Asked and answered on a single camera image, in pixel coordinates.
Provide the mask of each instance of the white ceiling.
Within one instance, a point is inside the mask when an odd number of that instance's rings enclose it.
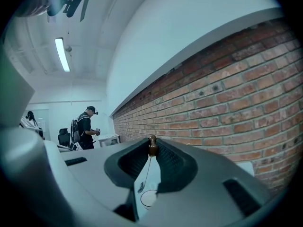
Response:
[[[83,1],[71,18],[62,13],[63,8],[52,18],[44,13],[12,19],[4,44],[25,78],[106,80],[121,34],[144,0],[89,0],[80,22]],[[66,53],[70,72],[64,72],[61,66],[54,43],[57,37],[63,37],[65,47],[72,48]]]

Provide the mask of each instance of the black pants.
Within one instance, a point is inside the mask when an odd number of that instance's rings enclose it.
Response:
[[[82,149],[93,149],[94,148],[93,142],[79,142],[79,145],[81,146]]]

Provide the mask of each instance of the linear light fixture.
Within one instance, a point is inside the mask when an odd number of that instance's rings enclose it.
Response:
[[[65,55],[63,38],[56,38],[55,43],[56,43],[57,52],[58,52],[63,70],[70,71],[70,67],[68,66],[68,62],[67,62],[66,55]]]

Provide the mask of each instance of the black chair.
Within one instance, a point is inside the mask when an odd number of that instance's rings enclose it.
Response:
[[[59,130],[58,141],[60,145],[70,147],[70,139],[71,133],[67,132],[67,128]]]

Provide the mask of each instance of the black t-shirt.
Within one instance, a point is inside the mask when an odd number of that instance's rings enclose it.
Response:
[[[88,116],[86,112],[80,114],[78,117],[78,130],[79,130],[79,135],[80,135],[80,142],[83,143],[91,143],[93,141],[93,138],[91,135],[87,135],[85,131],[90,131],[91,126],[90,126],[90,118],[89,117],[84,117]]]

